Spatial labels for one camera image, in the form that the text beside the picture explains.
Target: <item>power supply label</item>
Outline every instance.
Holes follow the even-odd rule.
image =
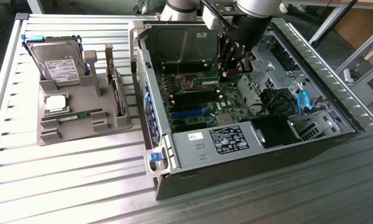
[[[210,130],[210,135],[218,154],[232,153],[249,148],[238,126]]]
[[[50,77],[56,82],[78,80],[73,59],[45,61],[44,63],[48,67]]]

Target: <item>floor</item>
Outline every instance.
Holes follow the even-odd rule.
[[[66,0],[57,0],[57,4],[50,0],[41,0],[41,2],[46,14],[130,15],[134,14],[133,8],[136,6],[136,0],[76,0],[74,4],[69,4]],[[150,4],[149,14],[154,14],[156,9],[157,11],[161,11],[165,5],[165,0],[156,0],[152,2],[156,4]],[[16,5],[12,8],[9,0],[0,0],[0,68],[14,20],[14,12],[29,13],[26,1],[16,0]],[[301,14],[297,10],[292,10],[289,15],[284,15],[278,12],[276,17],[282,17],[286,21],[292,22],[306,39],[312,37],[322,23],[322,20],[317,19],[308,31],[308,27],[316,18],[313,15]],[[317,51],[332,68],[336,68],[353,53],[354,48],[344,40],[340,34],[336,31],[332,31],[317,47]],[[370,68],[372,65],[364,61],[357,69],[360,70],[360,74],[364,74]]]

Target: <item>aluminum profile table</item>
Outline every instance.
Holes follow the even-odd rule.
[[[342,88],[337,95],[368,128],[310,161],[154,201],[128,53],[128,21],[154,17],[29,15],[14,22],[0,74],[0,223],[373,223],[373,115]],[[286,36],[334,88],[334,73],[292,26]],[[81,35],[98,55],[113,44],[133,127],[124,133],[36,145],[38,71],[20,35]]]

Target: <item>green ram stick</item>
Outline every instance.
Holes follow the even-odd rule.
[[[93,112],[100,112],[100,111],[102,111],[101,108],[88,110],[88,111],[58,114],[54,116],[44,117],[41,120],[45,121],[45,120],[50,120],[50,119],[61,119],[60,121],[65,121],[65,120],[73,120],[73,119],[84,119],[84,118],[90,117]]]

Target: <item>blue latch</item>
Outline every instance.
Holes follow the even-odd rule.
[[[146,92],[146,93],[145,93],[145,96],[144,96],[144,101],[145,101],[145,102],[148,101],[148,98],[149,98],[149,93]]]
[[[149,162],[158,162],[161,161],[161,153],[150,153],[148,156]]]
[[[42,42],[42,41],[44,41],[42,35],[30,36],[28,39],[28,42]]]
[[[301,116],[301,98],[304,94],[304,107],[308,107],[308,109],[312,109],[312,105],[309,104],[309,93],[306,90],[301,90],[297,95],[297,106],[298,106],[298,116]]]

